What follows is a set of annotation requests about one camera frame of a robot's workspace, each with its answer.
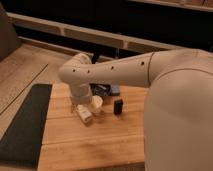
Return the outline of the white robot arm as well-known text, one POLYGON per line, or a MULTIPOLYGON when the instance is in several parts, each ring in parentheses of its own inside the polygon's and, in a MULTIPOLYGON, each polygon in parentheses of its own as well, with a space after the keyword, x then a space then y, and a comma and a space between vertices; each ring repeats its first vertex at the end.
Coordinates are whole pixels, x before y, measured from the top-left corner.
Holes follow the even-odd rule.
POLYGON ((213 171, 213 53, 177 49, 98 64, 80 53, 59 77, 77 104, 91 101, 91 83, 147 87, 145 170, 213 171))

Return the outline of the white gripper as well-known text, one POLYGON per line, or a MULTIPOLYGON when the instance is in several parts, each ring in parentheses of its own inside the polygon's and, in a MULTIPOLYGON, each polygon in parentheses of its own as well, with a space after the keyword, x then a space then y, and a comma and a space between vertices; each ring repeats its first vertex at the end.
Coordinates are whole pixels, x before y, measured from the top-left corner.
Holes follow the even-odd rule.
POLYGON ((74 105, 90 104, 92 102, 92 92, 89 84, 70 85, 70 97, 74 105))

